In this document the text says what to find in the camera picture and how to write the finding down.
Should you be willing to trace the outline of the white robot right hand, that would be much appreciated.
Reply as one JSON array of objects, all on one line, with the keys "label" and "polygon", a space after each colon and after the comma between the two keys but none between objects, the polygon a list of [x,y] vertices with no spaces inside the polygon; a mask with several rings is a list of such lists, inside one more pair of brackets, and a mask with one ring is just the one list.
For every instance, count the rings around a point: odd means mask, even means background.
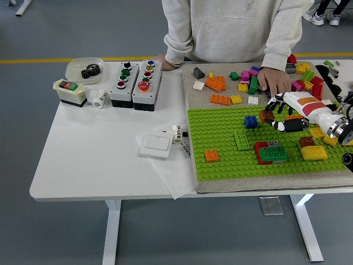
[{"label": "white robot right hand", "polygon": [[331,138],[339,137],[347,129],[348,119],[337,112],[332,111],[323,102],[307,92],[283,92],[274,95],[268,102],[265,110],[272,111],[278,107],[278,113],[288,105],[288,114],[295,110],[304,116],[295,121],[275,121],[266,119],[273,128],[283,133],[291,133],[307,130],[309,124],[317,124],[326,135]]}]

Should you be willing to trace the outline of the person's left hand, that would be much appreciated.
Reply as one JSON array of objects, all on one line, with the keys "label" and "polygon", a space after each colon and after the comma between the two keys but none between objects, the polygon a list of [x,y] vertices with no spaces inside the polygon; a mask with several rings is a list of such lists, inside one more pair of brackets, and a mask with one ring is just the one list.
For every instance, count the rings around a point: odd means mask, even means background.
[{"label": "person's left hand", "polygon": [[262,91],[269,89],[271,97],[291,91],[291,79],[289,75],[277,69],[268,67],[261,69],[258,73],[258,82]]}]

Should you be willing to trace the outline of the person's right hand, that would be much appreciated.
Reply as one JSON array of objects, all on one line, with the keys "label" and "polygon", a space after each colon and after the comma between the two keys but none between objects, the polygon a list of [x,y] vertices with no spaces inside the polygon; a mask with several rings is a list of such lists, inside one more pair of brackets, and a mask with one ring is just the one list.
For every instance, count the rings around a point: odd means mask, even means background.
[{"label": "person's right hand", "polygon": [[163,71],[172,71],[175,70],[179,67],[181,67],[181,65],[178,64],[172,64],[169,63],[166,59],[165,59],[165,55],[164,54],[159,54],[157,56],[154,56],[151,58],[152,61],[160,61],[162,63],[162,70]]}]

